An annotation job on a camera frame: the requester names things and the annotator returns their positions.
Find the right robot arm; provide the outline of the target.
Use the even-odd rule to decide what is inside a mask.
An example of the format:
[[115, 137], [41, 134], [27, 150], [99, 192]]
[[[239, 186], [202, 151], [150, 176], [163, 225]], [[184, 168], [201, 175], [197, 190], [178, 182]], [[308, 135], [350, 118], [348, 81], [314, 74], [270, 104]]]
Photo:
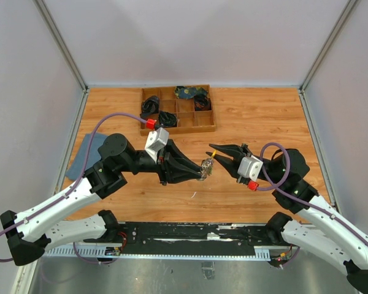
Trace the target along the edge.
[[270, 142], [258, 156], [246, 144], [215, 145], [211, 156], [252, 191], [272, 191], [284, 209], [317, 228], [307, 232], [302, 224], [283, 213], [275, 213], [266, 225], [266, 239], [311, 252], [343, 273], [360, 293], [368, 293], [368, 234], [344, 218], [308, 182], [310, 168], [303, 155], [292, 148]]

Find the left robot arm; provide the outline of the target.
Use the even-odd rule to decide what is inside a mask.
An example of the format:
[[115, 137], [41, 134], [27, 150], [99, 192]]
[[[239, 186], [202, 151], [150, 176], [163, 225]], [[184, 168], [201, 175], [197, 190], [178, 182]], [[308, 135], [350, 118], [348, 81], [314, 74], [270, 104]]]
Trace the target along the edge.
[[11, 261], [17, 266], [39, 259], [58, 246], [79, 241], [110, 243], [123, 235], [110, 210], [81, 220], [67, 216], [107, 198], [126, 183], [124, 173], [156, 173], [161, 184], [201, 178], [201, 168], [187, 158], [168, 135], [150, 133], [143, 150], [136, 150], [122, 134], [109, 135], [99, 147], [100, 160], [85, 170], [79, 181], [43, 203], [21, 213], [6, 211], [0, 220]]

